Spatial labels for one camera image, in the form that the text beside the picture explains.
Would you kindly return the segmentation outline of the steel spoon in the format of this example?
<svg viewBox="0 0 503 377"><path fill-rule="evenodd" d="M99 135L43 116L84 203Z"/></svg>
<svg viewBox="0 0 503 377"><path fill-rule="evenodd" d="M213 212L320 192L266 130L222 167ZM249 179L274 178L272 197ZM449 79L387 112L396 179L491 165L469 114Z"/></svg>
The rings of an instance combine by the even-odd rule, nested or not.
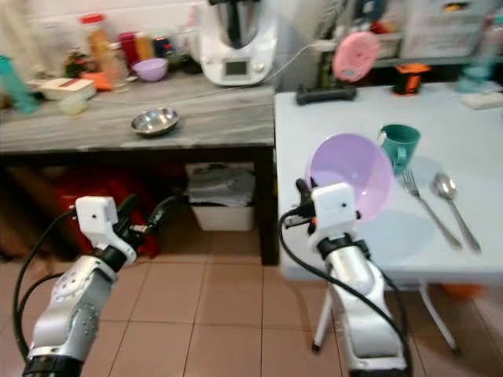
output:
<svg viewBox="0 0 503 377"><path fill-rule="evenodd" d="M432 179L432 190L435 191L435 194L438 197L441 197L443 200L448 202L450 206L450 210L455 215L456 222L459 224L460 230L464 236L464 240L468 242L468 245L473 249L476 254L482 254L483 249L481 247L480 242L477 240L477 237L474 236L473 232L468 226L466 219L457 208L456 197L457 197L457 186L455 181L450 179L448 175L445 173L437 173Z"/></svg>

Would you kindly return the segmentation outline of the teal plastic cup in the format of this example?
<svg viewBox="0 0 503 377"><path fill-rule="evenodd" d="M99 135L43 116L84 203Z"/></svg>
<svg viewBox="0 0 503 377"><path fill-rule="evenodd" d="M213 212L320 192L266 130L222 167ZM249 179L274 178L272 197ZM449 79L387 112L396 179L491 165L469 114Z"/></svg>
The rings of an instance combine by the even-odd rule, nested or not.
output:
<svg viewBox="0 0 503 377"><path fill-rule="evenodd" d="M409 168L420 140L421 132L403 123L388 123L382 126L378 144L389 158L395 175L400 175Z"/></svg>

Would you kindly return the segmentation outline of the small purple bowl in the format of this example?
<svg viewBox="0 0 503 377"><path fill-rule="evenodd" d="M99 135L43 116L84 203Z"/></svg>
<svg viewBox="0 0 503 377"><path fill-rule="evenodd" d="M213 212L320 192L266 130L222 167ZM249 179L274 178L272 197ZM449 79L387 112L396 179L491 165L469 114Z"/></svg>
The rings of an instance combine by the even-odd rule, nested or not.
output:
<svg viewBox="0 0 503 377"><path fill-rule="evenodd" d="M165 58L154 57L150 60L136 62L132 69L142 82L158 82L158 80L165 79L169 69L169 61Z"/></svg>

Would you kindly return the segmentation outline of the grey storage box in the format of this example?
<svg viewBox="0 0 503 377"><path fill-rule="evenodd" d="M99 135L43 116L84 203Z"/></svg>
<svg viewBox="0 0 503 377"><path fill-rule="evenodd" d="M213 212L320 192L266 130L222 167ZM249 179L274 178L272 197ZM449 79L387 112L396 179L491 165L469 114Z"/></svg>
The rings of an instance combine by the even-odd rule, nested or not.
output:
<svg viewBox="0 0 503 377"><path fill-rule="evenodd" d="M500 0L405 0L406 22L398 56L403 60L463 57L482 38Z"/></svg>

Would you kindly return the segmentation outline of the white storage bin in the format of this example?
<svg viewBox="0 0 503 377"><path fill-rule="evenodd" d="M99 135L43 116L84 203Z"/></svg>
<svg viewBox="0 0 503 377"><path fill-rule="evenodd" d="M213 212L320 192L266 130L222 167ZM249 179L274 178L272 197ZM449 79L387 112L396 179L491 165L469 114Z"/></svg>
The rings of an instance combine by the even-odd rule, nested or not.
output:
<svg viewBox="0 0 503 377"><path fill-rule="evenodd" d="M252 163L190 163L185 194L204 231L251 231L255 227Z"/></svg>

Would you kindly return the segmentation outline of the small clear glass cup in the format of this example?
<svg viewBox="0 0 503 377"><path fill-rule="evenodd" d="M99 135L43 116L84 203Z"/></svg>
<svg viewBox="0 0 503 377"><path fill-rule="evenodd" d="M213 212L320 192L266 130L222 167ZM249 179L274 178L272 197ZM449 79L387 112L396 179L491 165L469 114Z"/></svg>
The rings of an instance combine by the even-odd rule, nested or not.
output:
<svg viewBox="0 0 503 377"><path fill-rule="evenodd" d="M58 101L57 107L60 109L61 114L78 116L89 107L89 99L90 96L87 96L86 93L72 94Z"/></svg>

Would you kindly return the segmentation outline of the small steel bowl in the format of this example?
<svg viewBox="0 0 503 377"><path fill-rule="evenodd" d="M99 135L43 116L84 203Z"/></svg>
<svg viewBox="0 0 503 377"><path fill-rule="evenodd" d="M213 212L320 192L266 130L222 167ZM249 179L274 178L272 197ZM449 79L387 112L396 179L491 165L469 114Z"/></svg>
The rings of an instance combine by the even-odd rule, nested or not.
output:
<svg viewBox="0 0 503 377"><path fill-rule="evenodd" d="M181 115L173 108L154 108L135 116L130 129L139 137L160 137L173 132L181 122Z"/></svg>

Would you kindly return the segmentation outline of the red canister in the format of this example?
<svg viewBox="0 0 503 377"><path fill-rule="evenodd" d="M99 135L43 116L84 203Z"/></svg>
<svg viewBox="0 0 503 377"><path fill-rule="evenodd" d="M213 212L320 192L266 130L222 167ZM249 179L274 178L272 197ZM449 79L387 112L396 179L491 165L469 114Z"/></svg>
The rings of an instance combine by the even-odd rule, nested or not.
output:
<svg viewBox="0 0 503 377"><path fill-rule="evenodd" d="M121 32L116 36L119 41L123 57L125 57L126 66L129 71L133 71L133 66L139 61L139 53L137 50L137 39L135 32Z"/></svg>

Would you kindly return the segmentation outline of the white kitchen cooking machine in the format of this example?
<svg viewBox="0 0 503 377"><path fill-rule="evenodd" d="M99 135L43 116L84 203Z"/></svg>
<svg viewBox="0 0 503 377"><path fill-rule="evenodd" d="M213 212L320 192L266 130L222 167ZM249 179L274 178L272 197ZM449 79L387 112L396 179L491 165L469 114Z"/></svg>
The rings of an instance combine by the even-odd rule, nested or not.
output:
<svg viewBox="0 0 503 377"><path fill-rule="evenodd" d="M279 0L206 0L196 55L216 86L261 85L274 69Z"/></svg>

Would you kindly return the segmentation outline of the steel fork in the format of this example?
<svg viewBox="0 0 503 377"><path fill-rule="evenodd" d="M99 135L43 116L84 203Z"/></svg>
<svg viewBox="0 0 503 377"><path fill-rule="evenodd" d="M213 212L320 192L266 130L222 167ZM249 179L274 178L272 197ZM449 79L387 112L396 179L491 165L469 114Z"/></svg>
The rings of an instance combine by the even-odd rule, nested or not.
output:
<svg viewBox="0 0 503 377"><path fill-rule="evenodd" d="M402 183L406 188L407 193L410 194L416 201L423 207L424 211L427 212L428 217L430 217L431 221L435 223L435 226L438 227L439 232L442 234L443 238L445 238L445 241L448 242L450 247L453 249L461 249L462 248L462 242L455 236L455 234L452 233L446 227L446 224L442 222L441 219L439 219L439 216L435 214L435 212L432 210L430 204L428 204L427 201L421 196L420 190L418 190L417 186L417 180L416 177L414 177L412 169L406 168L402 172Z"/></svg>

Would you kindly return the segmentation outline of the red-capped bottle of orange liquid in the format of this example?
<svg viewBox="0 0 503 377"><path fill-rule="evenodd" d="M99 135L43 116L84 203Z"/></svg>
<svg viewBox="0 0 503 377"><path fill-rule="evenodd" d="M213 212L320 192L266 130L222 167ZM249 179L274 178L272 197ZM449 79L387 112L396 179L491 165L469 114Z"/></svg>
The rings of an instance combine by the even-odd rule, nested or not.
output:
<svg viewBox="0 0 503 377"><path fill-rule="evenodd" d="M116 73L114 60L108 49L110 33L105 27L105 15L101 12L93 12L79 18L80 25L85 32L87 46L90 47L91 56L96 61L97 67L106 75Z"/></svg>

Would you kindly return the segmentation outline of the pale teal glass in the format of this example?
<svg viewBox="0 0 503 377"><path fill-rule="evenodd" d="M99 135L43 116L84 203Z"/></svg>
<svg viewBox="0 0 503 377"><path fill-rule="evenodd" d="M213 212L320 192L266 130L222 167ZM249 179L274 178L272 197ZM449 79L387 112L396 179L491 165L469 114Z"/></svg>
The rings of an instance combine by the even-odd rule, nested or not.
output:
<svg viewBox="0 0 503 377"><path fill-rule="evenodd" d="M463 68L457 78L458 93L487 93L496 89L491 82L494 66L492 64L470 64Z"/></svg>

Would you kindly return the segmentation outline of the teal water bottle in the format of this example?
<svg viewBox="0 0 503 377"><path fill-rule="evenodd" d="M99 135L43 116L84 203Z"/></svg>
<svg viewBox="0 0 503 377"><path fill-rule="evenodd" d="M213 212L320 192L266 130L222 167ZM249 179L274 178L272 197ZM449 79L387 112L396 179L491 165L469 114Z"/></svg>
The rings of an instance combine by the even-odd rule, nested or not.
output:
<svg viewBox="0 0 503 377"><path fill-rule="evenodd" d="M0 55L0 79L2 87L16 112L20 114L35 114L39 110L39 101L19 78L9 57Z"/></svg>

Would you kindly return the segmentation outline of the large purple plastic bowl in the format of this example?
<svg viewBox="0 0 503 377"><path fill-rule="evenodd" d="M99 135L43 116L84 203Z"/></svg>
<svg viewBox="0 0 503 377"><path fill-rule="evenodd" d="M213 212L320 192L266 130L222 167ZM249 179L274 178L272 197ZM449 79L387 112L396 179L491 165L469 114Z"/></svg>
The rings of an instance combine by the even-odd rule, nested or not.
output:
<svg viewBox="0 0 503 377"><path fill-rule="evenodd" d="M384 149L369 137L352 133L332 135L320 143L307 163L304 178L316 186L348 183L363 222L384 211L395 185Z"/></svg>

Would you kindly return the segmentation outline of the red plastic crate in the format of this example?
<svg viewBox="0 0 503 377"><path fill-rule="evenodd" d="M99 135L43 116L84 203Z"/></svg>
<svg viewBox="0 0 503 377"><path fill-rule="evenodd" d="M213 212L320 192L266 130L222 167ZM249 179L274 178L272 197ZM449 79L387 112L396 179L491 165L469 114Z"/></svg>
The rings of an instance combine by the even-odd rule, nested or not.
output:
<svg viewBox="0 0 503 377"><path fill-rule="evenodd" d="M135 210L130 213L130 220L135 223L144 223L155 206L136 174L111 167L69 168L55 179L53 187L61 206L71 206L82 196L108 196L121 205L135 195Z"/></svg>

